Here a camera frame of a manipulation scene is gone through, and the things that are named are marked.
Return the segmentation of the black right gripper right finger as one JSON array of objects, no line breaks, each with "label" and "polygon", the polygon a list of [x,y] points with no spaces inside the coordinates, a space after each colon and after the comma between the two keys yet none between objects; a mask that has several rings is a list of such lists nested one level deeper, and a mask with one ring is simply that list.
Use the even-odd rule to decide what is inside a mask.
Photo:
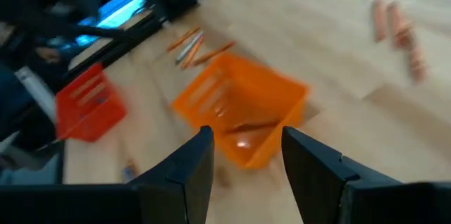
[{"label": "black right gripper right finger", "polygon": [[403,183],[284,127],[285,172],[304,223],[449,223],[450,183]]}]

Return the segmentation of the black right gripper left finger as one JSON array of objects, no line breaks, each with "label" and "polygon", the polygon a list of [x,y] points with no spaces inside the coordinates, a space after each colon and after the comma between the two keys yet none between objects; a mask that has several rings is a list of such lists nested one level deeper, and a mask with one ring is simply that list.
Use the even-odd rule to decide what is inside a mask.
[{"label": "black right gripper left finger", "polygon": [[214,132],[199,132],[126,184],[1,187],[2,223],[205,223]]}]

